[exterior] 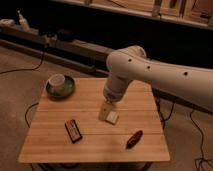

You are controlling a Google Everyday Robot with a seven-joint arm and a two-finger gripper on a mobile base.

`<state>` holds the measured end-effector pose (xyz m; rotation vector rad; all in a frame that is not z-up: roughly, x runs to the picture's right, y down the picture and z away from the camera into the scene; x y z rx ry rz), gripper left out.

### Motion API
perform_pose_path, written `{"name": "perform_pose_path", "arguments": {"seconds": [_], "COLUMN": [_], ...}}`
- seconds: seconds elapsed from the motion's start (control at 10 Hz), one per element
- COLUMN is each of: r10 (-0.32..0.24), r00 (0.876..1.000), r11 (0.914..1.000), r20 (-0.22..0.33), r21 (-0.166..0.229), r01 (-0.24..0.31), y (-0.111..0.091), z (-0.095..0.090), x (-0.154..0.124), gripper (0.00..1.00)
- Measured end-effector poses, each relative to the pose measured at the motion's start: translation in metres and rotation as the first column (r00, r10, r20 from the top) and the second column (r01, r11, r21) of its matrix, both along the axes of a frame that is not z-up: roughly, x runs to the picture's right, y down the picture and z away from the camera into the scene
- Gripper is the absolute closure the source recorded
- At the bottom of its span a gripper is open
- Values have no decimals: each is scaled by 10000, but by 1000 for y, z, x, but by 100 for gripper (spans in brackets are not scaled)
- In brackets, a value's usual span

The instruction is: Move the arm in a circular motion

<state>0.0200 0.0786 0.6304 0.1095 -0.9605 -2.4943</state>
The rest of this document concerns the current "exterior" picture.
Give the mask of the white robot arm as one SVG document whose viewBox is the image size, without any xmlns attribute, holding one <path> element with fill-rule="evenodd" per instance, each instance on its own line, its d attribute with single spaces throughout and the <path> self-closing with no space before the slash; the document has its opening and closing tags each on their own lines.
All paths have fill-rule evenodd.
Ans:
<svg viewBox="0 0 213 171">
<path fill-rule="evenodd" d="M 121 101 L 131 82 L 138 80 L 213 112 L 213 69 L 150 60 L 137 45 L 112 51 L 106 65 L 103 96 L 109 102 Z"/>
</svg>

